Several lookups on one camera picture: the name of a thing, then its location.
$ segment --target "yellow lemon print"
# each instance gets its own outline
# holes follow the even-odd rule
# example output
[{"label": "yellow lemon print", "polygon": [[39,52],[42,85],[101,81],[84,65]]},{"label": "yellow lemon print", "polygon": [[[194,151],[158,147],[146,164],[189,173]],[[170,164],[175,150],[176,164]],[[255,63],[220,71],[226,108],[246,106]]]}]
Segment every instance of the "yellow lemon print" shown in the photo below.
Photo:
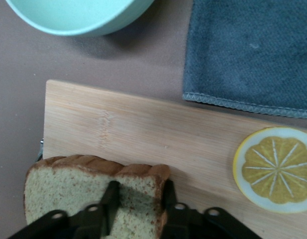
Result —
[{"label": "yellow lemon print", "polygon": [[264,209],[307,210],[307,134],[288,127],[253,133],[235,154],[233,175],[241,192]]}]

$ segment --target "screw hole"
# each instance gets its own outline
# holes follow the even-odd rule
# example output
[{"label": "screw hole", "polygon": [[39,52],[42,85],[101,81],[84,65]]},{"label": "screw hole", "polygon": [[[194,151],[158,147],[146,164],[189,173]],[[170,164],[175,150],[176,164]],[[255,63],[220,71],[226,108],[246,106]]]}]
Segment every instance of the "screw hole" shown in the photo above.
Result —
[{"label": "screw hole", "polygon": [[52,216],[52,219],[58,219],[58,218],[61,218],[63,216],[63,214],[61,213],[56,213]]},{"label": "screw hole", "polygon": [[178,203],[178,204],[176,204],[174,207],[175,207],[175,209],[183,210],[183,209],[185,208],[185,205],[182,204],[182,203]]},{"label": "screw hole", "polygon": [[98,209],[98,207],[93,206],[93,207],[88,208],[88,211],[89,211],[89,212],[94,212],[94,211],[96,211],[97,209]]},{"label": "screw hole", "polygon": [[209,210],[208,214],[210,214],[211,216],[218,216],[219,215],[219,211],[216,209],[211,209]]}]

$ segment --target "gray countertop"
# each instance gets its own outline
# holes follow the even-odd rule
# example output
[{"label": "gray countertop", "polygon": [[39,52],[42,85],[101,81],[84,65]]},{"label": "gray countertop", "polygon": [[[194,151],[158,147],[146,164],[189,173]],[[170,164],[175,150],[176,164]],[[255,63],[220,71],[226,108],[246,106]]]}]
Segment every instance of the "gray countertop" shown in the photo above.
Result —
[{"label": "gray countertop", "polygon": [[40,32],[0,0],[0,239],[25,226],[23,186],[43,137],[48,79],[307,128],[307,119],[258,115],[182,100],[191,6],[192,0],[156,0],[123,30],[77,38]]}]

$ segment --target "blue towel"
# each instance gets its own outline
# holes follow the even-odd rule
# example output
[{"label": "blue towel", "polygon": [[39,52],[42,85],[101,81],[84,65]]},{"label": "blue towel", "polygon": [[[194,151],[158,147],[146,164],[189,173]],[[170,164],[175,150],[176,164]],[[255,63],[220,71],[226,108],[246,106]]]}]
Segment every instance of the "blue towel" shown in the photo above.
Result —
[{"label": "blue towel", "polygon": [[307,0],[194,0],[183,99],[307,119]]}]

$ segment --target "bamboo cutting board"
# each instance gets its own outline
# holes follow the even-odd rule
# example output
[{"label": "bamboo cutting board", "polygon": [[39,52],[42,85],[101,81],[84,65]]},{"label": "bamboo cutting board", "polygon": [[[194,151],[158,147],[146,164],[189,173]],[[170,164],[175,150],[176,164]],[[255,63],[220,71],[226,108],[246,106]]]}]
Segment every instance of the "bamboo cutting board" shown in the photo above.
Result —
[{"label": "bamboo cutting board", "polygon": [[178,199],[200,211],[222,207],[264,239],[307,239],[307,212],[271,213],[233,179],[242,140],[275,124],[50,80],[44,158],[93,154],[123,164],[168,164]]}]

